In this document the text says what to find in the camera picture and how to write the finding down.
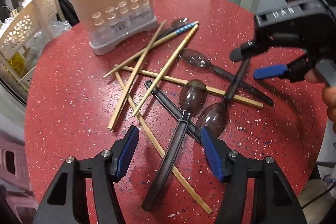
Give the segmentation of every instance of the black cable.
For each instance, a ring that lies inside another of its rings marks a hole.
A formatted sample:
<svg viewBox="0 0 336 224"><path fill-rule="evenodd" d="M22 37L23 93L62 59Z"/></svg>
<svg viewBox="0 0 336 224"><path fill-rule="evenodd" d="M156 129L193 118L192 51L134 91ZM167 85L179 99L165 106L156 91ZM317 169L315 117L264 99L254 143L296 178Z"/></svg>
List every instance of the black cable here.
<svg viewBox="0 0 336 224"><path fill-rule="evenodd" d="M325 194L329 193L332 189L336 186L336 182L333 183L327 190L325 190L322 194L319 194L317 197L313 198L311 201L306 203L305 205L301 206L301 209L306 208L308 205L312 204L314 201L317 201L319 198L323 197Z"/></svg>

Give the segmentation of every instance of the blue gripper pad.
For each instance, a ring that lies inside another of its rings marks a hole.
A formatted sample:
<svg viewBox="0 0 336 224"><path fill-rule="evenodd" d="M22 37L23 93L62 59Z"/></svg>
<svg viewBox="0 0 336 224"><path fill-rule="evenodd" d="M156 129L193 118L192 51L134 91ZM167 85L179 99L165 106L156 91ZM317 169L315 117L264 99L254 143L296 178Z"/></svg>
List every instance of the blue gripper pad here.
<svg viewBox="0 0 336 224"><path fill-rule="evenodd" d="M256 80L278 77L281 76L285 71L287 71L287 66L283 64L269 66L262 69L256 69L253 72L253 78Z"/></svg>
<svg viewBox="0 0 336 224"><path fill-rule="evenodd" d="M221 158L219 157L219 154L215 149L215 146L211 140L211 136L204 127L201 131L201 141L205 155L208 158L212 173L220 182L223 183L225 176L222 170Z"/></svg>
<svg viewBox="0 0 336 224"><path fill-rule="evenodd" d="M137 148L139 142L138 128L136 126L130 126L125 137L122 140L117 140L115 144L119 141L121 141L120 145L122 146L118 147L119 149L116 153L114 153L113 151L114 147L112 147L113 152L112 165L114 165L115 163L117 164L115 178L118 181L121 180L126 175L129 165L131 164L131 160L133 158L135 149Z"/></svg>

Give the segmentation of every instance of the blue rubber tip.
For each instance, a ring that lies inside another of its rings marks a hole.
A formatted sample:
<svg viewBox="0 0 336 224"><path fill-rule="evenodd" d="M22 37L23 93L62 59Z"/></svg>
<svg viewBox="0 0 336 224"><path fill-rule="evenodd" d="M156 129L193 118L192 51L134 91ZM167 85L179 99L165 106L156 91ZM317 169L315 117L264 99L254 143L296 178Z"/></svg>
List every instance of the blue rubber tip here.
<svg viewBox="0 0 336 224"><path fill-rule="evenodd" d="M201 141L204 148L205 155L214 176L220 181L224 182L224 173L222 171L221 158L219 157L207 130L203 127L201 132Z"/></svg>
<svg viewBox="0 0 336 224"><path fill-rule="evenodd" d="M285 71L287 71L287 66L283 64L269 66L262 69L256 69L253 72L253 78L256 80L278 77L281 76Z"/></svg>
<svg viewBox="0 0 336 224"><path fill-rule="evenodd" d="M139 130L137 127L134 127L131 136L127 140L127 143L118 159L118 169L117 172L115 173L115 176L119 180L121 180L121 178L123 178L126 175L129 165L131 164L131 160L134 155L135 149L137 148L138 142L139 142Z"/></svg>

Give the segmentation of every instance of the white lettering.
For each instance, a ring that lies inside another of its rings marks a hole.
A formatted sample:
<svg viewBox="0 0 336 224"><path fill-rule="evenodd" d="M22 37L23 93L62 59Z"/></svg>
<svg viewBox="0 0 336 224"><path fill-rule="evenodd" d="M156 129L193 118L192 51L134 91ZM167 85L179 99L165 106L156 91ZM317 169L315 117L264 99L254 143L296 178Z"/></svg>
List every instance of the white lettering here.
<svg viewBox="0 0 336 224"><path fill-rule="evenodd" d="M281 15L282 16L287 15L287 13L284 11L284 9L281 9Z"/></svg>
<svg viewBox="0 0 336 224"><path fill-rule="evenodd" d="M293 14L293 13L294 13L294 10L293 10L292 7L288 7L288 11L289 11L290 14Z"/></svg>
<svg viewBox="0 0 336 224"><path fill-rule="evenodd" d="M278 14L277 11L274 11L274 12L273 12L273 15L274 15L275 18L278 18L278 17L279 17L279 14Z"/></svg>

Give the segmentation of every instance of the speckled red tabletop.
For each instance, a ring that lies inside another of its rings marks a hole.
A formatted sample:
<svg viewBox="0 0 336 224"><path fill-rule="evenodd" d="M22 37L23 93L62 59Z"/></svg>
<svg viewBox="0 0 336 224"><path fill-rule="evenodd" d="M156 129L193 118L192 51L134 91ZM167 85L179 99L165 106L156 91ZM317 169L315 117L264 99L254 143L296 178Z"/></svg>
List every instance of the speckled red tabletop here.
<svg viewBox="0 0 336 224"><path fill-rule="evenodd" d="M253 37L251 13L225 0L154 0L154 3L158 20L168 20L166 27L175 18L188 17L191 22L198 19L199 30L188 47L206 54L215 65L233 74L236 72L239 64L233 64L229 54L234 47ZM161 158L137 119L131 117L128 104L115 131L107 129L121 88L114 77L103 79L103 75L113 64L147 45L152 35L153 32L139 34L121 43L114 51L97 56L89 46L87 33L78 24L46 46L32 80L25 122L26 154L37 200L41 200L67 156L73 155L78 160L93 157L109 149L134 124L140 128L140 141L126 177L115 184L126 222L213 223L224 186L211 174L202 147L189 135L185 137L175 165L214 210L211 215L202 210L173 175L169 176L158 202L160 206L151 213L141 209ZM151 51L144 69L159 72L183 37L182 34ZM253 80L252 70L261 65L288 63L299 54L300 51L295 50L271 49L266 55L252 58L246 81L271 97L274 107L264 104L258 110L234 103L230 107L231 122L220 137L246 157L262 159L272 155L297 194L312 171L324 135L327 117L321 100L322 85L291 84L276 78L266 80L261 86ZM130 73L122 71L121 75L126 81ZM226 89L229 84L210 70L193 68L181 60L176 60L168 75L201 79L220 89ZM131 92L135 103L145 93L143 84L146 80L144 76L136 79ZM178 104L180 86L161 82L159 87ZM248 96L241 90L239 94ZM206 104L219 100L219 97L208 95ZM166 148L177 122L152 96L141 113ZM244 223L247 223L252 203L250 182L249 186ZM92 193L88 196L91 222L96 223Z"/></svg>

